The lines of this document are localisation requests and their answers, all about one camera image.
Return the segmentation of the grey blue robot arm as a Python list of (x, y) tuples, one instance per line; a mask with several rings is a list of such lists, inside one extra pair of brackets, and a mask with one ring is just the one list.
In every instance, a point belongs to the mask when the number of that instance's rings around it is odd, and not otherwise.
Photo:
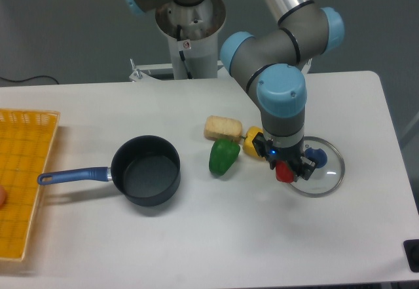
[(339, 46), (344, 23), (334, 9), (313, 0), (265, 1), (276, 31), (260, 38), (241, 31), (218, 46), (226, 19), (222, 0), (126, 0), (135, 14), (155, 12), (176, 79), (212, 78), (218, 63), (224, 65), (261, 113), (256, 153), (279, 181), (292, 183), (309, 179), (320, 166), (303, 151), (307, 91), (298, 66)]

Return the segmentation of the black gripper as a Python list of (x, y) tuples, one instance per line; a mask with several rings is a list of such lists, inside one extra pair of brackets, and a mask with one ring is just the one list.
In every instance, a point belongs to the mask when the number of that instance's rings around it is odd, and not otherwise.
[(317, 162), (303, 156), (304, 138), (291, 147), (275, 146), (272, 140), (266, 140), (262, 132), (258, 132), (252, 144), (258, 157), (264, 157), (274, 170), (278, 161), (286, 162), (295, 175), (295, 181), (303, 179), (308, 181), (314, 173)]

